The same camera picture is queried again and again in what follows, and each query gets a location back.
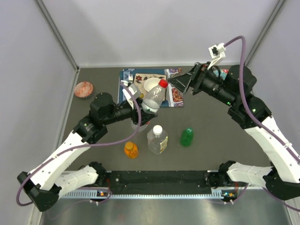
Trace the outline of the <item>red bottle cap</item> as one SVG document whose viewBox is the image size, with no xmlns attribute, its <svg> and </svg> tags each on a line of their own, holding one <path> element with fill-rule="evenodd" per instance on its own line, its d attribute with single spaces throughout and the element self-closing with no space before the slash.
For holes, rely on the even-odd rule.
<svg viewBox="0 0 300 225">
<path fill-rule="evenodd" d="M 159 81 L 158 84 L 159 84 L 159 86 L 162 87 L 162 88 L 167 88 L 167 86 L 168 86 L 168 81 L 165 80 L 165 79 L 161 79 L 161 80 Z"/>
</svg>

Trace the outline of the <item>clear bottle red label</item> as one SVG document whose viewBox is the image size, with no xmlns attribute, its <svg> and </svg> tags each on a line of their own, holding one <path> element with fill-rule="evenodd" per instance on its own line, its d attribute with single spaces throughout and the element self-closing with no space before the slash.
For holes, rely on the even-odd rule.
<svg viewBox="0 0 300 225">
<path fill-rule="evenodd" d="M 145 111 L 156 113 L 160 109 L 162 102 L 165 100 L 165 91 L 166 88 L 157 85 L 146 94 L 144 99 L 142 99 L 141 107 Z"/>
</svg>

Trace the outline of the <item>square clear juice bottle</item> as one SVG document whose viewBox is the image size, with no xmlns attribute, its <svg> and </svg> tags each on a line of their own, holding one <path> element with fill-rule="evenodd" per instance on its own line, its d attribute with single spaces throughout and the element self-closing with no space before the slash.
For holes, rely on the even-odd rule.
<svg viewBox="0 0 300 225">
<path fill-rule="evenodd" d="M 163 129 L 161 135 L 153 134 L 153 128 L 147 133 L 148 149 L 154 154 L 161 154 L 167 147 L 168 134 Z"/>
</svg>

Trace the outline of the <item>white bottle cap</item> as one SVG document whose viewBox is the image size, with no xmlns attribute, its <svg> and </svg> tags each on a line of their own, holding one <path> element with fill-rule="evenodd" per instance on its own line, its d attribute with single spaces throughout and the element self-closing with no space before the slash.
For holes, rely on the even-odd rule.
<svg viewBox="0 0 300 225">
<path fill-rule="evenodd" d="M 155 125 L 152 131 L 155 135 L 161 135 L 163 132 L 163 128 L 160 125 Z"/>
</svg>

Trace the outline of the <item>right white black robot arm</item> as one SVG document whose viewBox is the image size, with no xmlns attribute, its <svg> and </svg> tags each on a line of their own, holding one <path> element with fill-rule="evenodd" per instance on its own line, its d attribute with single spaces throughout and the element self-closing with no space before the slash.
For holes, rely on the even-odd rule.
<svg viewBox="0 0 300 225">
<path fill-rule="evenodd" d="M 193 95 L 203 91 L 226 104 L 231 118 L 269 158 L 270 166 L 267 167 L 227 161 L 217 172 L 207 176 L 206 183 L 216 188 L 244 182 L 260 186 L 280 200 L 299 197 L 300 157 L 278 128 L 270 109 L 251 93 L 257 79 L 247 67 L 243 68 L 244 92 L 240 92 L 239 71 L 239 65 L 234 65 L 222 76 L 218 67 L 196 63 L 189 72 L 169 79 L 169 83 L 183 94 L 192 88 Z"/>
</svg>

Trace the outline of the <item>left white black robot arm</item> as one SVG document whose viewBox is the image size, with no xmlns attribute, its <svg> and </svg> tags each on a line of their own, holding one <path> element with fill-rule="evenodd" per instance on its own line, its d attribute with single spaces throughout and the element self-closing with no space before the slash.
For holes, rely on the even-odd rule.
<svg viewBox="0 0 300 225">
<path fill-rule="evenodd" d="M 107 134 L 107 125 L 126 119 L 144 125 L 157 117 L 141 98 L 136 98 L 134 104 L 131 106 L 126 100 L 116 104 L 111 94 L 97 94 L 90 103 L 89 114 L 78 122 L 61 146 L 36 169 L 17 176 L 21 185 L 19 190 L 26 193 L 40 212 L 44 212 L 69 192 L 86 185 L 103 185 L 106 171 L 97 162 L 68 175 L 63 172 L 89 148 L 100 145 L 98 141 Z"/>
</svg>

